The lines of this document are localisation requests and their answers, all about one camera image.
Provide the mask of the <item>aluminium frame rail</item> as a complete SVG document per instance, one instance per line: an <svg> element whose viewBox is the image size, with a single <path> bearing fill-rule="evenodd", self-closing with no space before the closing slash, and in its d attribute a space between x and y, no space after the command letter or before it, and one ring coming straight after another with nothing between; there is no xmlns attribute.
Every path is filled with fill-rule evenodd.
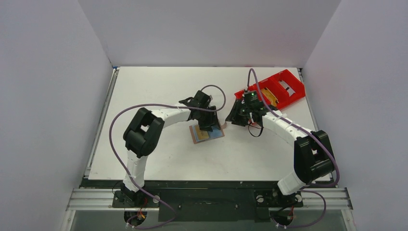
<svg viewBox="0 0 408 231"><path fill-rule="evenodd" d="M353 206L346 188L313 189L326 201L327 210L352 210ZM301 192L303 209L320 210L323 200L310 192ZM114 195L111 189L74 189L68 202L67 211L135 211L136 208L112 206Z"/></svg>

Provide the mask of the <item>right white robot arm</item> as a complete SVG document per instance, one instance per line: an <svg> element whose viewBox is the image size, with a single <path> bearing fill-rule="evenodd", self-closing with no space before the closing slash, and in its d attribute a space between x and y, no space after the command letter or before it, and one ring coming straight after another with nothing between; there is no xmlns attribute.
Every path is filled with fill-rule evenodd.
<svg viewBox="0 0 408 231"><path fill-rule="evenodd" d="M226 121L246 127L258 124L293 147L293 169L278 181L271 199L277 205L286 204L291 194L336 170L328 135L294 123L273 105L267 105L257 92L246 91L234 102Z"/></svg>

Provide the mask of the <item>red three-compartment bin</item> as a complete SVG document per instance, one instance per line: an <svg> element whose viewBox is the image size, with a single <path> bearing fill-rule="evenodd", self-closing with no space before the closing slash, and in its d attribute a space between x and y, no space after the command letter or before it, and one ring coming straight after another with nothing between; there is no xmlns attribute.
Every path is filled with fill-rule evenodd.
<svg viewBox="0 0 408 231"><path fill-rule="evenodd" d="M253 85L249 84L250 78L251 78L251 73L248 73L247 86L244 89L234 93L235 100L241 99L245 91L253 91L253 90L256 90L257 93L261 93L261 96L264 98L261 92L261 89L268 88L276 96L276 98L279 101L276 108L281 110L306 96L306 91L305 91L305 87L303 83L298 78L296 78L295 75L292 74L288 69L280 71ZM295 94L293 94L292 96L289 96L285 88L283 88L279 84L280 80L287 82L293 88L293 90L295 91Z"/></svg>

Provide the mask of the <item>white card in bin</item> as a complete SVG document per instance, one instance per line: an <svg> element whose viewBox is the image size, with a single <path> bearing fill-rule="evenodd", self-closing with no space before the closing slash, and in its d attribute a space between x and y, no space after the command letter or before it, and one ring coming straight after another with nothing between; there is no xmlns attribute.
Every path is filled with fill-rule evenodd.
<svg viewBox="0 0 408 231"><path fill-rule="evenodd" d="M295 94L295 91L293 90L293 88L285 81L280 80L279 84L285 88L285 90L288 92L289 96L292 96L293 94Z"/></svg>

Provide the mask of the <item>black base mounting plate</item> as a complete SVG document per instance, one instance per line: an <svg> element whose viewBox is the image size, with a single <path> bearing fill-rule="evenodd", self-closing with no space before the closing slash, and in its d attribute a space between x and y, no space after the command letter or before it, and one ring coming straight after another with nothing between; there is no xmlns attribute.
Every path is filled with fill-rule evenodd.
<svg viewBox="0 0 408 231"><path fill-rule="evenodd" d="M266 222L276 211L303 206L300 192L283 195L276 181L147 180L143 188L132 193L120 183L112 207L125 209L128 217L158 209L159 221Z"/></svg>

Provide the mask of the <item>brown leather card holder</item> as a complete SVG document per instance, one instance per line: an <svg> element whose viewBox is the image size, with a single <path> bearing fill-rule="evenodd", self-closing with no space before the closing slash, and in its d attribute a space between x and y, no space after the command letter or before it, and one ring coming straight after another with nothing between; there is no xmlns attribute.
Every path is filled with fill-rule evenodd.
<svg viewBox="0 0 408 231"><path fill-rule="evenodd" d="M227 127L227 123L221 125L220 129L212 126L212 131L204 131L199 129L199 125L189 126L191 138L194 144L222 138L225 136L224 129Z"/></svg>

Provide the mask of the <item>yellow card in bin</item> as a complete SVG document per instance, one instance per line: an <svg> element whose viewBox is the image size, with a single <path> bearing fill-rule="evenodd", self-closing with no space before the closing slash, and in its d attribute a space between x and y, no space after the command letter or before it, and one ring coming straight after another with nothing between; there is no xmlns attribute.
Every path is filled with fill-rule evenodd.
<svg viewBox="0 0 408 231"><path fill-rule="evenodd" d="M265 100L268 99L270 105L277 107L279 101L276 98L276 96L268 88L261 89L261 92L264 96L264 99Z"/></svg>

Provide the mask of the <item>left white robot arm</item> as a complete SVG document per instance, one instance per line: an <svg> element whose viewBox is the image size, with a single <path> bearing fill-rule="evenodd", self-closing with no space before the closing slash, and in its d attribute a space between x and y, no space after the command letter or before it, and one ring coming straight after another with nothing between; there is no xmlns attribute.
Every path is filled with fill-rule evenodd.
<svg viewBox="0 0 408 231"><path fill-rule="evenodd" d="M175 105L158 105L157 109L140 108L126 128L123 139L127 150L127 170L123 180L128 191L125 201L132 207L143 202L144 173L147 157L155 150L164 128L179 122L196 120L203 131L220 129L217 107L211 105L211 97L198 90L193 97Z"/></svg>

